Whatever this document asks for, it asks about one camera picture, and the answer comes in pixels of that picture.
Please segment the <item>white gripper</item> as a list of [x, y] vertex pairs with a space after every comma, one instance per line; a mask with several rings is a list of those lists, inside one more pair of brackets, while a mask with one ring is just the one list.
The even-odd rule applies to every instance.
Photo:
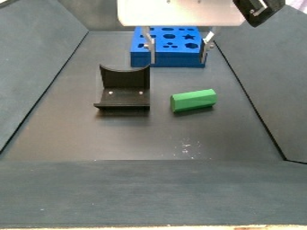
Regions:
[[[232, 0], [116, 0], [123, 26], [143, 26], [149, 63], [156, 62], [156, 42], [148, 26], [239, 26], [244, 18]], [[206, 62], [215, 33], [203, 38], [200, 62]]]

